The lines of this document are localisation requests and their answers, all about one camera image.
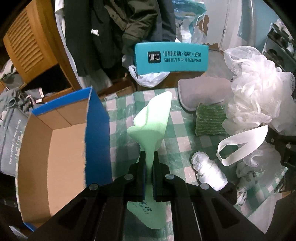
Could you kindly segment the white mesh bath pouf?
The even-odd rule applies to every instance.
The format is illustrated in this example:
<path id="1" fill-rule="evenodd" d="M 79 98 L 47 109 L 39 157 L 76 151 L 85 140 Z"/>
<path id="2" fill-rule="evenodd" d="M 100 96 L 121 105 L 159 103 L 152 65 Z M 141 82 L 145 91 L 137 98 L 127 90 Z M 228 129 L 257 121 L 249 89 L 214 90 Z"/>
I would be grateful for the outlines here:
<path id="1" fill-rule="evenodd" d="M 225 101 L 222 122 L 229 137 L 219 143 L 216 155 L 230 166 L 258 149 L 269 128 L 295 136 L 295 77 L 251 46 L 225 50 L 224 60 L 234 73 L 233 94 Z"/>

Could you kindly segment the green knitted scrub cloth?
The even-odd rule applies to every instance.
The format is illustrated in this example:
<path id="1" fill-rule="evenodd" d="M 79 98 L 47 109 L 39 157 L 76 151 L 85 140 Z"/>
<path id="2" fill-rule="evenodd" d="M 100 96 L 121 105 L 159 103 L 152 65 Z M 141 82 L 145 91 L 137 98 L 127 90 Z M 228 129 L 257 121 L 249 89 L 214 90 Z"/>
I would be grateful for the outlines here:
<path id="1" fill-rule="evenodd" d="M 226 136 L 227 132 L 222 123 L 226 119 L 223 105 L 206 105 L 200 103 L 196 109 L 196 136 L 220 135 Z"/>

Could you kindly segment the grey fleece mitten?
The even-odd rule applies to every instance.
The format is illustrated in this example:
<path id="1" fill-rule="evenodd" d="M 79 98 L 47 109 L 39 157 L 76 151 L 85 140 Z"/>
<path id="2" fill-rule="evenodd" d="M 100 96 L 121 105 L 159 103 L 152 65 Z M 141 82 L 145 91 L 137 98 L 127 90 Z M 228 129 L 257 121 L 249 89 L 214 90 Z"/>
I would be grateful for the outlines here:
<path id="1" fill-rule="evenodd" d="M 178 81 L 179 101 L 187 111 L 195 111 L 200 104 L 221 104 L 232 95 L 231 81 L 225 78 L 200 76 Z"/>

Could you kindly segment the white rolled sock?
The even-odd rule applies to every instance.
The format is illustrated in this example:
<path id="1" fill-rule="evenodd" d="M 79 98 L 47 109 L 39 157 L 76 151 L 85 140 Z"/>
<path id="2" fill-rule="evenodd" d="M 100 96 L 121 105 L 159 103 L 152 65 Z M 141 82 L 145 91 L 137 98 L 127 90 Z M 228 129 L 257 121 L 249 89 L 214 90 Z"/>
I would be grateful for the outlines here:
<path id="1" fill-rule="evenodd" d="M 194 153 L 191 161 L 200 183 L 207 183 L 216 191 L 220 191 L 228 183 L 225 174 L 205 152 Z"/>

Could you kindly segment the black sock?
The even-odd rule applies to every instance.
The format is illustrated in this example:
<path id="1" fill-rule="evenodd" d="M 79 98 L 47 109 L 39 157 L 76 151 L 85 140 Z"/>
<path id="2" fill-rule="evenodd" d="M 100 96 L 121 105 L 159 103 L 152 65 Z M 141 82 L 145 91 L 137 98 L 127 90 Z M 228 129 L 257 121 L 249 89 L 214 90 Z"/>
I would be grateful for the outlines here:
<path id="1" fill-rule="evenodd" d="M 228 182 L 224 188 L 219 191 L 220 195 L 222 195 L 231 205 L 235 205 L 237 202 L 237 191 L 236 186 Z"/>

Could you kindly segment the patterned crumpled sock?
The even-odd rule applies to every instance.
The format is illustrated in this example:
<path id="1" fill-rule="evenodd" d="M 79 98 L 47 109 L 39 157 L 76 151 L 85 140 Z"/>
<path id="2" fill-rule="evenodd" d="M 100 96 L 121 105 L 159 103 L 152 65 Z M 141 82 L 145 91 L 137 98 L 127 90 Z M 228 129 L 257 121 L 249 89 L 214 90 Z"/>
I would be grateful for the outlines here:
<path id="1" fill-rule="evenodd" d="M 239 178 L 239 182 L 236 185 L 237 202 L 236 205 L 242 206 L 247 200 L 247 192 L 257 183 L 260 186 L 265 186 L 265 174 L 266 169 L 255 168 L 246 165 L 243 161 L 237 164 L 236 175 Z"/>

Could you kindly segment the green checkered tablecloth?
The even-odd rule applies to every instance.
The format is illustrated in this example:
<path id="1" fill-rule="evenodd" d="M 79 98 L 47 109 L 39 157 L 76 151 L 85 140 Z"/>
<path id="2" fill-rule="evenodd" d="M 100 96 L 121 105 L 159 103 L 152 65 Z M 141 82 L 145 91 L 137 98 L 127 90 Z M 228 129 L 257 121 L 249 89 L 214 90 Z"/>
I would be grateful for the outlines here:
<path id="1" fill-rule="evenodd" d="M 166 127 L 164 140 L 159 148 L 159 160 L 167 164 L 171 173 L 181 177 L 187 183 L 196 185 L 197 179 L 191 165 L 191 156 L 197 151 L 205 152 L 211 160 L 216 158 L 217 145 L 222 136 L 195 135 L 195 117 L 181 107 L 177 90 L 170 88 L 172 93 L 171 112 Z M 125 174 L 131 164 L 139 156 L 139 145 L 127 134 L 128 127 L 133 125 L 133 118 L 148 102 L 164 90 L 135 92 L 131 95 L 109 99 L 103 102 L 110 117 L 110 156 L 112 177 Z M 287 168 L 276 171 L 270 185 L 256 184 L 247 193 L 247 201 L 236 209 L 245 217 L 257 214 L 260 208 L 272 201 L 278 201 L 282 195 L 278 192 L 278 184 L 283 180 Z M 166 226 L 160 230 L 151 230 L 140 222 L 135 215 L 126 213 L 124 240 L 173 240 L 171 207 L 166 206 Z"/>

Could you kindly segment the blue cardboard box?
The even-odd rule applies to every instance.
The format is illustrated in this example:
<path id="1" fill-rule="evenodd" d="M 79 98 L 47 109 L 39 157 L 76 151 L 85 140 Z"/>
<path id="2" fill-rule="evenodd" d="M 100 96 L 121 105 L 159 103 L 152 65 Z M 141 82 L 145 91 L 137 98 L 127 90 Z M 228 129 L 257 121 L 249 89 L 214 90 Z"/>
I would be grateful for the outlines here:
<path id="1" fill-rule="evenodd" d="M 111 182 L 109 115 L 93 88 L 33 110 L 16 165 L 18 209 L 30 230 L 88 185 Z"/>

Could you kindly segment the shoe rack with shoes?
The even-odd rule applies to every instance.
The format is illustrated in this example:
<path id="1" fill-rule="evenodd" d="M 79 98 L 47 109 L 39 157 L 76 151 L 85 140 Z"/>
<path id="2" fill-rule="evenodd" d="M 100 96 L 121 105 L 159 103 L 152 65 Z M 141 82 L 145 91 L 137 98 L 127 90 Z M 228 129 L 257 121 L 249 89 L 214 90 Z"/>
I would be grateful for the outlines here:
<path id="1" fill-rule="evenodd" d="M 295 74 L 295 41 L 280 19 L 271 24 L 262 55 L 282 71 Z"/>

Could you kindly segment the white plastic bag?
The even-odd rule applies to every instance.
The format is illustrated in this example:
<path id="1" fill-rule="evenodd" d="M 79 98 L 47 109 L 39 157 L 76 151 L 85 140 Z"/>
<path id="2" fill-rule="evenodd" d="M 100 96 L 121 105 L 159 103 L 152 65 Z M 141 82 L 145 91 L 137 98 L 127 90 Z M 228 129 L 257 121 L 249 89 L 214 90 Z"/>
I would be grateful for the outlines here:
<path id="1" fill-rule="evenodd" d="M 128 71 L 138 85 L 146 88 L 156 87 L 170 74 L 170 72 L 160 72 L 139 75 L 134 65 L 130 65 Z"/>

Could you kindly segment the grey printed tote bag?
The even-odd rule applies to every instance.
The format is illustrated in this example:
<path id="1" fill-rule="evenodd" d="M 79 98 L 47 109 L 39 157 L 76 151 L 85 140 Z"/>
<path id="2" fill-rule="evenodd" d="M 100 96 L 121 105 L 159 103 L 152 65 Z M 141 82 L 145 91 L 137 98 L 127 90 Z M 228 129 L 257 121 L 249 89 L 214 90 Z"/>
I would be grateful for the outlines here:
<path id="1" fill-rule="evenodd" d="M 1 173 L 16 174 L 23 130 L 34 101 L 18 88 L 1 93 Z"/>

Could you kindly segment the teal printed box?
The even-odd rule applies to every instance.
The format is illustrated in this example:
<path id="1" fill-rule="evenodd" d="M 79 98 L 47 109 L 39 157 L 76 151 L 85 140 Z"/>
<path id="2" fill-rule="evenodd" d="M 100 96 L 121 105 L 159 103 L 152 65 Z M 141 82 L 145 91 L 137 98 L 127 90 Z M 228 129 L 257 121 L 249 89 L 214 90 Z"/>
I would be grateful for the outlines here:
<path id="1" fill-rule="evenodd" d="M 203 72 L 208 69 L 209 47 L 177 42 L 144 42 L 134 48 L 139 75 L 160 72 Z"/>

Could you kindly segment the wooden louvered cabinet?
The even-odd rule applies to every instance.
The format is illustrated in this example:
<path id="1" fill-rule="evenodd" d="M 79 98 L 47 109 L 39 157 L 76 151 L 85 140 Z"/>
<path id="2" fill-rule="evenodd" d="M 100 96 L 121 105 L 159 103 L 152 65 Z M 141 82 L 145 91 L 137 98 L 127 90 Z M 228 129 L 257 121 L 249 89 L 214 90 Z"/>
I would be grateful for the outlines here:
<path id="1" fill-rule="evenodd" d="M 51 1 L 30 1 L 6 32 L 4 46 L 23 79 L 22 87 L 59 65 L 72 90 L 81 88 L 60 38 Z"/>

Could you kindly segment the dark hanging jacket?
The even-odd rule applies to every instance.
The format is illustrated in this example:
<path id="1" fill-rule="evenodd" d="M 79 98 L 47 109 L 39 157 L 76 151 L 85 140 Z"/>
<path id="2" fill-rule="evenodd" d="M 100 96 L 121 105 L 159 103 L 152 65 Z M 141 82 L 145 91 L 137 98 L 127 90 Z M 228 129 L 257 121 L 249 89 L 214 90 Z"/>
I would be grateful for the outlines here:
<path id="1" fill-rule="evenodd" d="M 66 46 L 81 77 L 114 72 L 141 42 L 173 42 L 172 1 L 64 1 Z"/>

